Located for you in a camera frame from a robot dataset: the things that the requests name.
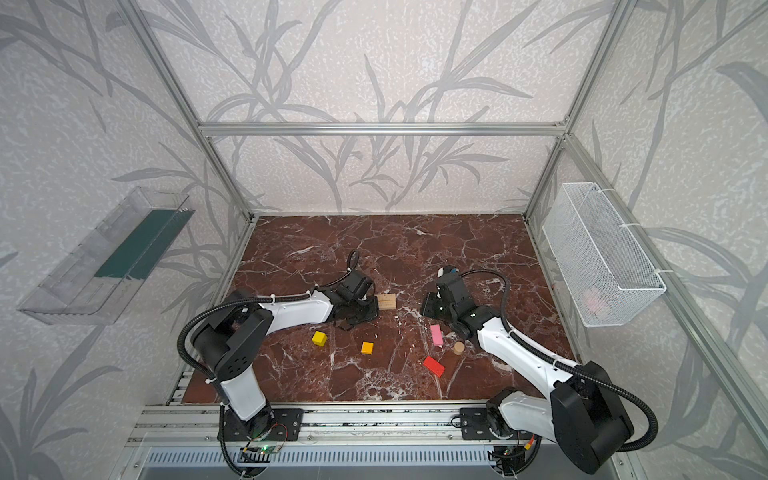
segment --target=wallpaper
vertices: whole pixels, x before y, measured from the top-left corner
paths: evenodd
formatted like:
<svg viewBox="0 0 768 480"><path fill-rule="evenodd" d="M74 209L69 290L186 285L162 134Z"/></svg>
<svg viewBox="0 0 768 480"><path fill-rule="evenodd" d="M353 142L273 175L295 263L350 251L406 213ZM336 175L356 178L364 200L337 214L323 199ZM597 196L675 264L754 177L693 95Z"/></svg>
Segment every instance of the wallpaper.
<svg viewBox="0 0 768 480"><path fill-rule="evenodd" d="M656 440L637 451L648 478L654 480L768 478L768 458L704 365L677 319L655 300L624 326L584 327L541 230L558 186L585 181L563 153L530 219L542 266L554 281L566 332L582 362L602 365L613 383L640 396L656 413ZM640 435L647 421L628 402L627 412Z"/></svg>
<svg viewBox="0 0 768 480"><path fill-rule="evenodd" d="M561 121L614 0L139 3L203 121L456 122Z"/></svg>
<svg viewBox="0 0 768 480"><path fill-rule="evenodd" d="M458 135L226 137L217 149L254 212L522 213L553 143Z"/></svg>
<svg viewBox="0 0 768 480"><path fill-rule="evenodd" d="M636 10L576 133L768 394L768 2Z"/></svg>
<svg viewBox="0 0 768 480"><path fill-rule="evenodd" d="M175 337L205 307L246 218L114 4L0 5L0 478L107 478ZM16 310L135 186L196 211L120 319L49 326Z"/></svg>

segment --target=clear plastic tray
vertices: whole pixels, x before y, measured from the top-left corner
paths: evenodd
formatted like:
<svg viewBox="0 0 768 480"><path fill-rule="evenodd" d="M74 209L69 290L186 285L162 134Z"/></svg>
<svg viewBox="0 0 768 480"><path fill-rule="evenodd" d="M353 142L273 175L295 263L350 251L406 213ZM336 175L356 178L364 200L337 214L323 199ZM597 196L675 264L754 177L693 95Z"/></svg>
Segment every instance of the clear plastic tray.
<svg viewBox="0 0 768 480"><path fill-rule="evenodd" d="M49 324L114 323L189 220L188 197L134 188L18 309Z"/></svg>

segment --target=floor grate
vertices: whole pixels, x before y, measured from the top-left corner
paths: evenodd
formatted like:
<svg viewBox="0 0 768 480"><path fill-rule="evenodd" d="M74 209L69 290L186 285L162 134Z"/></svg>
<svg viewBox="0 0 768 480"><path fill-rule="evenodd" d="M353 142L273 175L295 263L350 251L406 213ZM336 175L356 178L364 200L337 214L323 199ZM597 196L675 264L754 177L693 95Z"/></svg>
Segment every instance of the floor grate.
<svg viewBox="0 0 768 480"><path fill-rule="evenodd" d="M272 467L490 465L483 445L287 446L265 455ZM232 459L239 452L230 449ZM144 467L219 467L218 447L154 447Z"/></svg>

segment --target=wooden block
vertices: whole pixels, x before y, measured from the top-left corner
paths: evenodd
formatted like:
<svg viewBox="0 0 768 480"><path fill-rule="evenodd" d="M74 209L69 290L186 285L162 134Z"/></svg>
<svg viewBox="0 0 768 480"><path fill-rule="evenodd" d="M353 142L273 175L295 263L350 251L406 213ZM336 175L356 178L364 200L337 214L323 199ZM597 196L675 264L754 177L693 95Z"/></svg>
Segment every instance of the wooden block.
<svg viewBox="0 0 768 480"><path fill-rule="evenodd" d="M379 310L397 309L397 297L394 293L379 293L376 298L379 299Z"/></svg>

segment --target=red block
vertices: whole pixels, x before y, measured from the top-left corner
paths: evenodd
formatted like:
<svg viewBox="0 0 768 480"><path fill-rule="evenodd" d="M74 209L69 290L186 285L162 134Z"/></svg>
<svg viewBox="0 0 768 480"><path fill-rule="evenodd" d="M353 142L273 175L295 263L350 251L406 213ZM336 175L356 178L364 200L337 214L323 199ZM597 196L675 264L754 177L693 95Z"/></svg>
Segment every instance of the red block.
<svg viewBox="0 0 768 480"><path fill-rule="evenodd" d="M442 376L442 373L445 371L445 367L440 365L440 363L431 356L428 356L427 359L424 360L424 366L437 376Z"/></svg>

